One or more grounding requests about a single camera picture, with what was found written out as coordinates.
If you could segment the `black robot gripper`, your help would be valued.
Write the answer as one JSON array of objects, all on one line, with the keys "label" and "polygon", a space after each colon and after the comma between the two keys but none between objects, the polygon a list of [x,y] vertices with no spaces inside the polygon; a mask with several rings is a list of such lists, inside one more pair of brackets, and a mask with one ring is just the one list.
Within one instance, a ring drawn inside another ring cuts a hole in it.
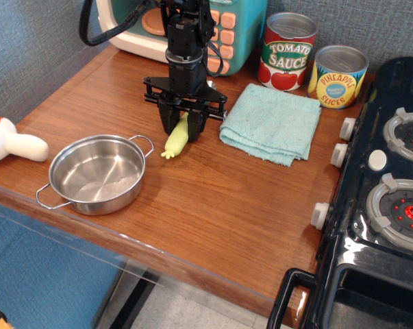
[{"label": "black robot gripper", "polygon": [[224,120],[227,97],[208,84],[206,57],[176,56],[165,52],[168,77],[146,77],[145,100],[158,104],[164,131],[170,135],[180,120],[180,111],[188,113],[188,141],[196,142],[208,118]]}]

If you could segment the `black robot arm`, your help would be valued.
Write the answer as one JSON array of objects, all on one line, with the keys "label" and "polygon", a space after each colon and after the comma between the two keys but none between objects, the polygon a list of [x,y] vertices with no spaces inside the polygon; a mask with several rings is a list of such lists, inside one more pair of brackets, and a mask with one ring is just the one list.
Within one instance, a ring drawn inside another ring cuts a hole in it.
[{"label": "black robot arm", "polygon": [[159,108],[164,131],[171,134],[181,112],[188,115],[188,140],[197,141],[209,118],[224,120],[227,96],[208,84],[215,73],[208,68],[208,50],[219,54],[212,44],[215,21],[208,1],[162,1],[160,3],[168,47],[168,77],[146,77],[145,100]]}]

